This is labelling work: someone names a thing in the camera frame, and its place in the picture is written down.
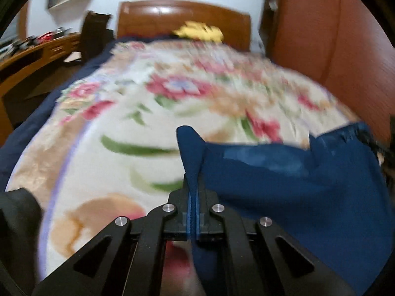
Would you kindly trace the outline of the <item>navy blue coat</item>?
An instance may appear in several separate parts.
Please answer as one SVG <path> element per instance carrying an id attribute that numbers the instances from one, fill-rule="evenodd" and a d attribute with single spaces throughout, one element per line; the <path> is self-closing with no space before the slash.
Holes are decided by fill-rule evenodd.
<path id="1" fill-rule="evenodd" d="M 268 217 L 298 240 L 358 294 L 380 274 L 394 249 L 394 207 L 375 152 L 354 123 L 318 137 L 306 150 L 204 141 L 177 129 L 189 185 L 187 232 L 200 236 L 198 184 L 243 217 Z"/>

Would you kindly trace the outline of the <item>floral bed blanket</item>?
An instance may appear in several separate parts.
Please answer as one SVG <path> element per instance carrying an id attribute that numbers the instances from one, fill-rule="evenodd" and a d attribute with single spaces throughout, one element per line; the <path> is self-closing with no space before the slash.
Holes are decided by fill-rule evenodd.
<path id="1" fill-rule="evenodd" d="M 73 82 L 21 153 L 6 191 L 42 215 L 31 295 L 353 295 L 335 271 L 268 217 L 212 192 L 208 242 L 186 240 L 177 129 L 209 143 L 280 143 L 354 116 L 311 79 L 201 41 L 125 41 Z"/>

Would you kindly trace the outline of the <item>black folded garment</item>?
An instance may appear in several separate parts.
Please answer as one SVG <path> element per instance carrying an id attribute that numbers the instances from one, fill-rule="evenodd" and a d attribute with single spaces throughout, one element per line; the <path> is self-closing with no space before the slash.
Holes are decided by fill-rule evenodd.
<path id="1" fill-rule="evenodd" d="M 1 193 L 1 295 L 31 295 L 41 208 L 20 188 Z"/>

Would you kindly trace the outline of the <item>yellow plush toy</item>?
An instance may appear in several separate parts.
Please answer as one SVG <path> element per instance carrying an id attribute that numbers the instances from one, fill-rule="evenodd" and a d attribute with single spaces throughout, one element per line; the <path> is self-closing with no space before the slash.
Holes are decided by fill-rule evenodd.
<path id="1" fill-rule="evenodd" d="M 185 21 L 185 24 L 174 30 L 173 33 L 181 38 L 215 43 L 222 43 L 224 39 L 222 31 L 218 27 L 194 21 Z"/>

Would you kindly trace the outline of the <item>wooden headboard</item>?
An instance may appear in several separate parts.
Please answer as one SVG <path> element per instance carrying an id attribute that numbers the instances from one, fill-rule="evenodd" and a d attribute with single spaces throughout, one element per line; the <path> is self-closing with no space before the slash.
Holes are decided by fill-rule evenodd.
<path id="1" fill-rule="evenodd" d="M 116 36 L 167 35 L 179 29 L 186 21 L 218 27 L 224 35 L 225 44 L 241 52 L 250 50 L 250 15 L 194 1 L 124 1 L 118 8 Z"/>

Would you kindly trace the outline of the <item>dark wooden chair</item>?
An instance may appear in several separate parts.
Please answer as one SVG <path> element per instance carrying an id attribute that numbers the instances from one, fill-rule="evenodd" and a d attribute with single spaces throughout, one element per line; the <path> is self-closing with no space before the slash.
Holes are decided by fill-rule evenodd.
<path id="1" fill-rule="evenodd" d="M 84 19 L 78 50 L 64 60 L 64 66 L 85 64 L 102 53 L 108 43 L 114 40 L 112 29 L 107 28 L 112 15 L 89 11 Z"/>

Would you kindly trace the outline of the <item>red-brown louvered wardrobe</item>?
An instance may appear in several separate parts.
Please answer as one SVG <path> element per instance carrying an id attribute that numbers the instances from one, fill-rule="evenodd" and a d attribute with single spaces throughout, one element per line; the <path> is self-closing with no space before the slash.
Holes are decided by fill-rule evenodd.
<path id="1" fill-rule="evenodd" d="M 394 135 L 394 48 L 361 0 L 266 0 L 267 56 L 329 90 L 385 144 Z"/>

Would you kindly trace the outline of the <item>wooden desk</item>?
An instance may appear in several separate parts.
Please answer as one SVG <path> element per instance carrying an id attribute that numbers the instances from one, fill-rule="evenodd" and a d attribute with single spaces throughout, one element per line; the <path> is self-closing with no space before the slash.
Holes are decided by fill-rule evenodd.
<path id="1" fill-rule="evenodd" d="M 1 145 L 14 130 L 4 105 L 4 96 L 36 71 L 76 51 L 79 42 L 80 34 L 71 33 L 31 47 L 1 62 Z"/>

